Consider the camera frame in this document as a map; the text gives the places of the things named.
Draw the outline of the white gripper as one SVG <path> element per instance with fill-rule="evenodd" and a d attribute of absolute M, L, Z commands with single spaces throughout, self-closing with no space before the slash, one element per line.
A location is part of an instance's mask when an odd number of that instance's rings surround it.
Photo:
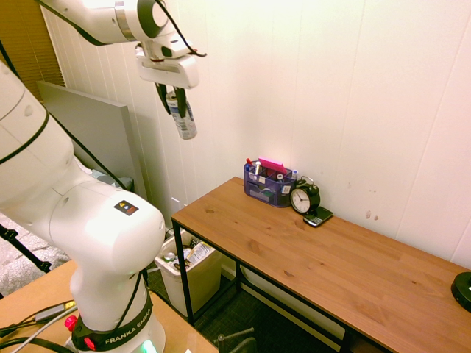
<path fill-rule="evenodd" d="M 138 55 L 136 59 L 139 76 L 143 80 L 156 83 L 155 87 L 159 98 L 169 115 L 171 111 L 166 101 L 166 85 L 174 86 L 176 98 L 174 117 L 184 119 L 187 111 L 185 89 L 195 88 L 199 84 L 196 60 L 191 55 L 161 61 L 151 61 L 144 55 Z"/>

